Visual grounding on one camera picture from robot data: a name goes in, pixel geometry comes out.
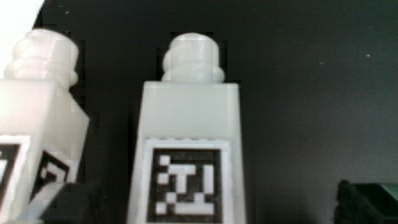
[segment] black object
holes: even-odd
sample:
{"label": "black object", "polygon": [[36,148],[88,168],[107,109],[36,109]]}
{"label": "black object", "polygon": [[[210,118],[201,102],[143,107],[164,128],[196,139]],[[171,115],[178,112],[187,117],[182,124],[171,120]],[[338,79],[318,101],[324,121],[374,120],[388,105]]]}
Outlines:
{"label": "black object", "polygon": [[47,224],[111,224],[102,188],[88,184],[66,184],[41,220]]}
{"label": "black object", "polygon": [[398,224],[398,201],[381,184],[342,181],[334,224]]}

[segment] black and white square pattern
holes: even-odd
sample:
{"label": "black and white square pattern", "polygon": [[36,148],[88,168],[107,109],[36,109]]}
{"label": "black and white square pattern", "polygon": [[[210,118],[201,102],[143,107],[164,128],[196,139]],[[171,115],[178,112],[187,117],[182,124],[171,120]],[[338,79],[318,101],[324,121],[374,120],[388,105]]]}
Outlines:
{"label": "black and white square pattern", "polygon": [[0,205],[18,159],[20,144],[0,144]]}
{"label": "black and white square pattern", "polygon": [[223,223],[219,149],[155,148],[148,222]]}
{"label": "black and white square pattern", "polygon": [[41,191],[43,186],[50,182],[64,183],[68,181],[68,174],[70,174],[70,166],[57,159],[57,157],[47,151],[43,151],[43,157],[36,175],[34,192],[31,198],[34,198],[34,195]]}

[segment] black background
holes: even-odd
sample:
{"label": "black background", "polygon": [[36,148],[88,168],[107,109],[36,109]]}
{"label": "black background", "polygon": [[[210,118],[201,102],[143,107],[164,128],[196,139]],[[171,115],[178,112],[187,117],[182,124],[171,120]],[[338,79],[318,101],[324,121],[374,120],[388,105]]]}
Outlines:
{"label": "black background", "polygon": [[80,46],[80,181],[125,223],[143,84],[173,37],[210,34],[242,85],[249,224],[333,223],[336,186],[398,182],[398,1],[48,0]]}

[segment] white plastic block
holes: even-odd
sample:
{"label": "white plastic block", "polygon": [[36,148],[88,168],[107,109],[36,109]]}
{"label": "white plastic block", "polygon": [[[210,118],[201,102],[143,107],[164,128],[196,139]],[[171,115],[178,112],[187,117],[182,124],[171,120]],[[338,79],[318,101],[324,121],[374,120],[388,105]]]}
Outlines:
{"label": "white plastic block", "polygon": [[208,37],[175,39],[164,68],[144,84],[128,224],[246,224],[239,85]]}
{"label": "white plastic block", "polygon": [[6,168],[0,223],[18,217],[52,176],[56,182],[77,180],[89,117],[68,91],[75,61],[72,40],[34,30],[15,47],[0,79],[0,159],[16,161]]}

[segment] rounded top knob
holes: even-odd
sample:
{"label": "rounded top knob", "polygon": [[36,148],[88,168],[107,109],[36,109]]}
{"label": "rounded top knob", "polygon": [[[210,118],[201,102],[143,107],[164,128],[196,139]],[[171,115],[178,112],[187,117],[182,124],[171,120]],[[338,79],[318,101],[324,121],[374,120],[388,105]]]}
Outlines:
{"label": "rounded top knob", "polygon": [[77,83],[79,47],[70,38],[47,29],[34,29],[18,42],[6,78],[56,79],[70,88]]}
{"label": "rounded top knob", "polygon": [[224,71],[219,67],[219,46],[208,36],[187,33],[175,38],[164,58],[164,70],[164,81],[189,83],[224,81]]}

